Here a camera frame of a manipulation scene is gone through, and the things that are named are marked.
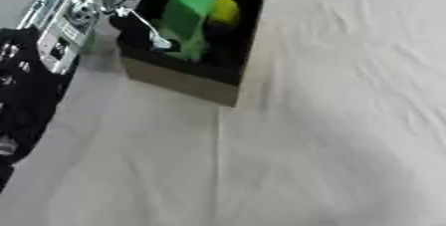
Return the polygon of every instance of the wrinkled fabric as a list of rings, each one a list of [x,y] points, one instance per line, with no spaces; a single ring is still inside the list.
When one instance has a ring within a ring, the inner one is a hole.
[[[130,81],[102,43],[1,225],[446,225],[444,16],[267,0],[235,109]]]

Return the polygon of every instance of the green cube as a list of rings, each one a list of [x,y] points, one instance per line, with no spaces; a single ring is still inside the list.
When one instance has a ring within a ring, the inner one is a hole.
[[[216,0],[168,1],[162,15],[160,32],[175,34],[183,48],[181,53],[170,55],[195,62],[201,59],[205,45],[202,26],[215,2]]]

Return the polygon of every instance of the yellow ball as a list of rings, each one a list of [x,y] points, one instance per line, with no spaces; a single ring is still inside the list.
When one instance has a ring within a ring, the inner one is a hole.
[[[220,23],[235,26],[239,18],[240,10],[237,2],[234,0],[217,0],[209,14],[208,24]]]

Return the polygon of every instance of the table surface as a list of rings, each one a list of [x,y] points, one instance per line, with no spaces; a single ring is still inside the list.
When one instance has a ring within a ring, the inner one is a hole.
[[[10,26],[27,0],[0,0]],[[267,0],[235,109],[129,80],[106,23],[8,226],[446,225],[442,0]]]

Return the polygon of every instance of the cardboard box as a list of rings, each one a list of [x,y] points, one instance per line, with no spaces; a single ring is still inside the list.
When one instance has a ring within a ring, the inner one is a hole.
[[[199,63],[149,51],[147,29],[140,25],[135,26],[131,20],[125,20],[125,23],[119,20],[121,23],[114,23],[121,29],[117,43],[128,76],[207,101],[235,107],[264,0],[235,1],[241,10],[241,18],[238,27],[222,48],[225,55],[220,59],[208,56]],[[147,20],[159,19],[166,2],[167,0],[141,0],[136,11]]]

